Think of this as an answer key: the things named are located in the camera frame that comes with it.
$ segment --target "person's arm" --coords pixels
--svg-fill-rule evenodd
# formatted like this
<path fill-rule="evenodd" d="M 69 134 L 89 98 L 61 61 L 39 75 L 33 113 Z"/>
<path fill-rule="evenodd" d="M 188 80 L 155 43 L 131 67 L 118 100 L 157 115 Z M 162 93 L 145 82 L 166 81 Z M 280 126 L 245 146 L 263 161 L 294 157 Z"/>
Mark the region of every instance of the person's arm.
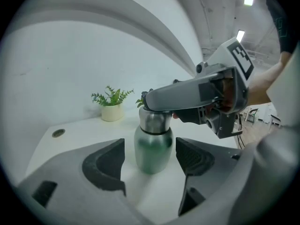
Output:
<path fill-rule="evenodd" d="M 291 54 L 289 52 L 282 52 L 280 54 L 279 62 L 276 65 L 253 78 L 249 85 L 248 106 L 270 102 L 267 95 L 267 89 L 285 68 L 290 57 Z"/>

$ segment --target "metal thermos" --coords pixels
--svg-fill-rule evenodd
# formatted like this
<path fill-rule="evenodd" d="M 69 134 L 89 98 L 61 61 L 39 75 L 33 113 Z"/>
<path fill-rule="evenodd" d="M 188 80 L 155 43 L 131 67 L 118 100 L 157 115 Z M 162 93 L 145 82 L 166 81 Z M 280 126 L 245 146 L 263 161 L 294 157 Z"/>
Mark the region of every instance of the metal thermos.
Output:
<path fill-rule="evenodd" d="M 153 112 L 141 107 L 140 126 L 135 131 L 135 159 L 145 173 L 155 174 L 166 167 L 172 151 L 172 112 Z"/>

